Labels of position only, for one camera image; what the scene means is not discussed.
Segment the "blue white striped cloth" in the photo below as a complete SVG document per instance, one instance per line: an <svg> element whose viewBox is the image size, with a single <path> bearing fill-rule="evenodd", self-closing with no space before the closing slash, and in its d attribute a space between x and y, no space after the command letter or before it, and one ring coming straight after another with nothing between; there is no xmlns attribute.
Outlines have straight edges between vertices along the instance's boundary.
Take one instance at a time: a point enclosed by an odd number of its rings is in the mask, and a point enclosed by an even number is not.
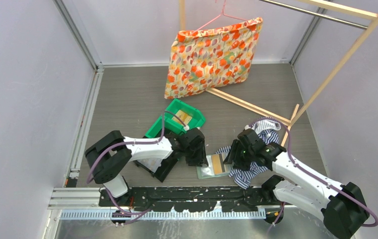
<svg viewBox="0 0 378 239"><path fill-rule="evenodd" d="M252 122L244 127L245 129L252 129L256 134L266 143L279 142L278 131L281 130L281 124L275 120L260 118L259 120ZM225 146L216 151L219 153L228 153L230 146ZM249 170L240 170L232 168L229 176L233 178L234 182L243 189L247 189L251 181L257 175L267 171L268 169L264 166L259 166L256 163L252 163Z"/></svg>

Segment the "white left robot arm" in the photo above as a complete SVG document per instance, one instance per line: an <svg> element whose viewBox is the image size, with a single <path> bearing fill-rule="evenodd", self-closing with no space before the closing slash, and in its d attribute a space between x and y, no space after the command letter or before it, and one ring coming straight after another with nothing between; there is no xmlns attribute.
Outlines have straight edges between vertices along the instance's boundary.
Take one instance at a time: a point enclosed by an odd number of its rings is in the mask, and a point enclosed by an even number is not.
<svg viewBox="0 0 378 239"><path fill-rule="evenodd" d="M131 138L113 130L89 147L85 157L90 166L87 182L103 185L118 206L125 206L130 200L128 185L121 176L129 162L183 157L189 166L208 165L205 137L198 128L181 135L163 133L157 138Z"/></svg>

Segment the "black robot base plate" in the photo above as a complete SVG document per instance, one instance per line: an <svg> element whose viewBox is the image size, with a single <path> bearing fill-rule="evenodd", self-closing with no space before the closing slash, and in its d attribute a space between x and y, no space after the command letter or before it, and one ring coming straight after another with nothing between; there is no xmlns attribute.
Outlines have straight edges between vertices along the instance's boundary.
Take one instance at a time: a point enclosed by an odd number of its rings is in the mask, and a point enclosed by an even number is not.
<svg viewBox="0 0 378 239"><path fill-rule="evenodd" d="M216 206L223 212L253 212L258 207L282 206L277 199L266 197L261 187L238 186L132 187L115 202L123 209L129 207L133 213L211 212Z"/></svg>

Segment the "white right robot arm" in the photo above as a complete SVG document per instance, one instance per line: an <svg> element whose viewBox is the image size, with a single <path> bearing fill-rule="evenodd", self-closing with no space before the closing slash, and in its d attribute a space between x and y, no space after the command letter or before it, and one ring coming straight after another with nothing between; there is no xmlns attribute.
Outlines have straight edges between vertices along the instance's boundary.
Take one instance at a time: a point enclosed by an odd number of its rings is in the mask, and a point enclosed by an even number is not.
<svg viewBox="0 0 378 239"><path fill-rule="evenodd" d="M249 169L255 163L274 172L261 186L262 199L271 205L292 204L314 215L338 239L351 238L371 216L356 184L342 184L318 173L250 128L233 140L224 163L234 169Z"/></svg>

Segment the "green card holder wallet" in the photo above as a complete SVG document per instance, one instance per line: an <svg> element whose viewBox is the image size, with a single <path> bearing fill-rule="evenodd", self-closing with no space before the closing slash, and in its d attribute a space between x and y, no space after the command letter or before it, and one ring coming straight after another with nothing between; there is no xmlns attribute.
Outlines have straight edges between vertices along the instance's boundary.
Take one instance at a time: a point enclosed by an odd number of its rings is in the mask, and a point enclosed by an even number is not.
<svg viewBox="0 0 378 239"><path fill-rule="evenodd" d="M233 167L231 164L224 164L224 160L226 159L227 155L228 154L226 152L207 155L206 159L208 165L197 167L198 179L228 176Z"/></svg>

